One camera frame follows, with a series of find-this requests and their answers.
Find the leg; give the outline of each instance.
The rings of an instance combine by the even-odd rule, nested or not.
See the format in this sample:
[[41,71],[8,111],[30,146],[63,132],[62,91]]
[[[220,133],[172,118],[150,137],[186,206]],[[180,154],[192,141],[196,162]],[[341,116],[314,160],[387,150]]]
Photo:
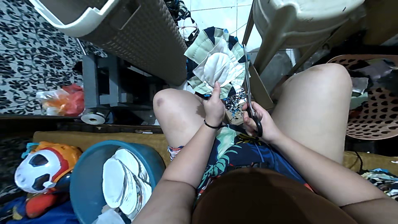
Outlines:
[[272,118],[287,136],[338,163],[343,161],[352,83],[338,64],[311,67],[282,86]]
[[156,93],[153,109],[171,147],[187,144],[205,118],[200,100],[185,90],[169,88]]

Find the black bracelet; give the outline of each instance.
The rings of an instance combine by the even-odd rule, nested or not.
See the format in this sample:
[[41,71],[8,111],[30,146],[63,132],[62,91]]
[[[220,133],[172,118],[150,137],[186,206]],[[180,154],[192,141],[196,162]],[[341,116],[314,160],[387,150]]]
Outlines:
[[209,125],[208,123],[206,123],[206,119],[204,119],[203,122],[205,123],[205,125],[206,125],[207,127],[212,128],[212,129],[220,129],[220,128],[222,128],[222,122],[221,122],[220,125],[217,126],[217,127],[213,127],[213,126]]

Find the scissor blade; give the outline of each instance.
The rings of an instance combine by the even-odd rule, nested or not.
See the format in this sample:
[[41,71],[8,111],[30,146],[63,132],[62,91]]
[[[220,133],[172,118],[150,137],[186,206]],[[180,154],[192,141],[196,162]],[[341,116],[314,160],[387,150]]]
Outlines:
[[246,101],[247,101],[247,103],[249,104],[249,117],[251,117],[250,116],[250,113],[251,113],[251,115],[254,115],[254,110],[253,110],[253,107],[252,107],[252,92],[250,91],[250,77],[249,77],[249,63],[248,63],[248,53],[247,53],[247,50],[246,50],[246,45],[243,45],[243,53],[244,53],[244,55],[245,55],[245,70],[246,70],[246,72],[245,72],[245,78],[246,78]]

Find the teal bucket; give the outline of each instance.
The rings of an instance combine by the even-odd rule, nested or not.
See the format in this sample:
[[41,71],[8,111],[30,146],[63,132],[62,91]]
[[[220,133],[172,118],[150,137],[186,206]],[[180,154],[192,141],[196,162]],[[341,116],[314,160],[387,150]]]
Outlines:
[[128,149],[144,164],[152,191],[165,170],[158,152],[147,145],[107,140],[88,148],[79,158],[70,178],[70,200],[80,223],[91,224],[106,205],[102,193],[103,164],[120,147]]

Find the tape roll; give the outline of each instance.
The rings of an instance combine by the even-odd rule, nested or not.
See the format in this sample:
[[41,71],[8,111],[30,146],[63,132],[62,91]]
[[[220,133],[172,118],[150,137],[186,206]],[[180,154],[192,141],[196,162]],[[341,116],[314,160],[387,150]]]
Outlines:
[[102,113],[90,113],[81,117],[82,121],[86,124],[98,125],[105,123],[105,115]]

